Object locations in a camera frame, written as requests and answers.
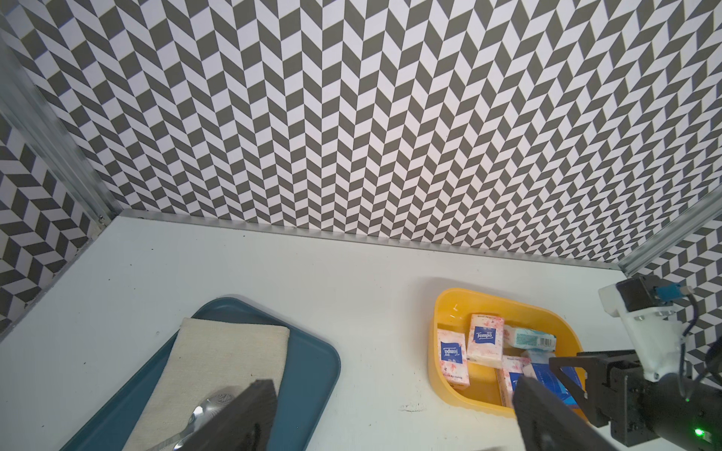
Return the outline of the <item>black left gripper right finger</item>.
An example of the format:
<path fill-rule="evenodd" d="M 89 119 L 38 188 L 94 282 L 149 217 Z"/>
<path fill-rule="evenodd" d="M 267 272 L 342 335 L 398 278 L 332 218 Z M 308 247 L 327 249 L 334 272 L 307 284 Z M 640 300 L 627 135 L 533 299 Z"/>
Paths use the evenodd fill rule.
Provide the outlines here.
<path fill-rule="evenodd" d="M 615 450 L 539 381 L 520 377 L 513 409 L 526 450 Z"/>

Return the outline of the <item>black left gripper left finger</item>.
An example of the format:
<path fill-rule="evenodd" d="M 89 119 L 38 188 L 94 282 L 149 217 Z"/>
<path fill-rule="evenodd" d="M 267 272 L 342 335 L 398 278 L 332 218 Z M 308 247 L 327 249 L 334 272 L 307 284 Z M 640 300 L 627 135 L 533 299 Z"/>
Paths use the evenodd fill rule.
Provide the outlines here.
<path fill-rule="evenodd" d="M 174 449 L 266 450 L 277 408 L 274 382 L 254 381 Z"/>

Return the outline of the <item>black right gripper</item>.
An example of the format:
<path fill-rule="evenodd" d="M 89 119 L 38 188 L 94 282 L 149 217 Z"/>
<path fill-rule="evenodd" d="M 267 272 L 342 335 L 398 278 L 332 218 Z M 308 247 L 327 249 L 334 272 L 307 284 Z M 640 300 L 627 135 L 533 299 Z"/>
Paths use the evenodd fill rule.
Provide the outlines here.
<path fill-rule="evenodd" d="M 633 351 L 553 357 L 550 369 L 592 426 L 610 426 L 626 446 L 656 438 L 684 450 L 721 448 L 721 390 L 669 374 L 644 379 Z"/>

